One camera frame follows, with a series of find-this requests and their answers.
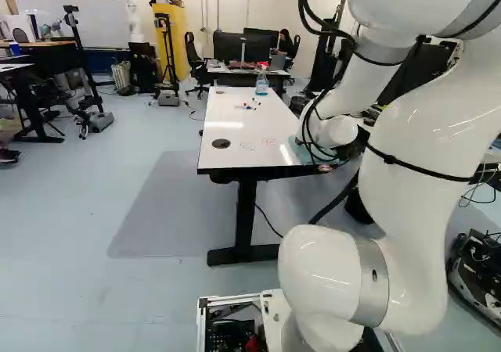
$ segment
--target laptop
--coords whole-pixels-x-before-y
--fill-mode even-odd
[[[270,70],[283,70],[287,55],[272,55],[272,62],[269,65]]]

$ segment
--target person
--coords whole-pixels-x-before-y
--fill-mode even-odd
[[[289,55],[292,53],[293,50],[294,50],[294,43],[292,42],[292,39],[290,39],[289,31],[287,29],[282,29],[280,31],[278,53]]]

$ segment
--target table leg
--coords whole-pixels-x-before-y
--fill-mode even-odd
[[[255,180],[239,181],[235,245],[230,248],[209,250],[207,265],[276,260],[278,257],[279,244],[251,245],[257,186],[258,182]]]

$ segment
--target black table frame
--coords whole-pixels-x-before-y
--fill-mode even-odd
[[[208,174],[216,184],[238,181],[238,200],[236,205],[235,244],[228,248],[209,250],[207,265],[239,264],[276,260],[279,244],[252,245],[256,189],[259,181],[294,178],[311,174],[325,174],[317,165],[291,167],[256,167],[199,169],[198,174]]]
[[[14,91],[16,92],[16,104],[19,108],[24,110],[29,121],[30,126],[23,128],[14,135],[14,140],[24,141],[24,142],[45,142],[45,143],[62,143],[64,138],[52,137],[47,135],[44,129],[44,124],[53,120],[56,115],[46,114],[42,115],[38,109],[38,101],[31,94],[29,88],[31,71],[34,66],[25,66],[22,68],[12,68],[8,71],[3,71],[0,73],[0,77],[12,77],[10,82]],[[37,133],[36,137],[26,137],[26,135],[35,131]]]

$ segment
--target silver joint ring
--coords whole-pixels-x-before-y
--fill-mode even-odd
[[[390,299],[386,260],[373,240],[360,236],[354,239],[359,250],[362,274],[359,305],[349,321],[374,328],[384,320]]]

